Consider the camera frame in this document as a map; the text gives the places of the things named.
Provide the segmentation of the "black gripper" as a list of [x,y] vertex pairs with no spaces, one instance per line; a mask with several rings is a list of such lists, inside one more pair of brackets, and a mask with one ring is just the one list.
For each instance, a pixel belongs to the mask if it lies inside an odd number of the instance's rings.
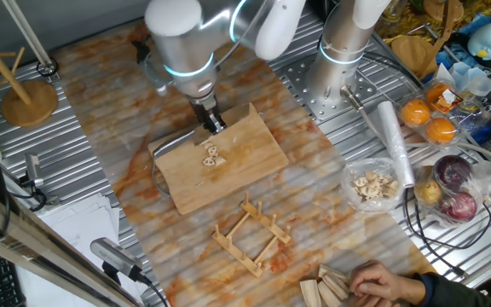
[[200,123],[212,134],[218,134],[227,126],[218,113],[217,100],[214,96],[190,98],[189,104]]

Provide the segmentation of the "person's bare hand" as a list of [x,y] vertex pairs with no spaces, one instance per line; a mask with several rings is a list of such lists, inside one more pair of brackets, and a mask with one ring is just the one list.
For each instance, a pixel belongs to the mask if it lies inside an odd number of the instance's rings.
[[426,297],[422,281],[397,275],[378,260],[354,268],[350,276],[350,307],[419,305]]

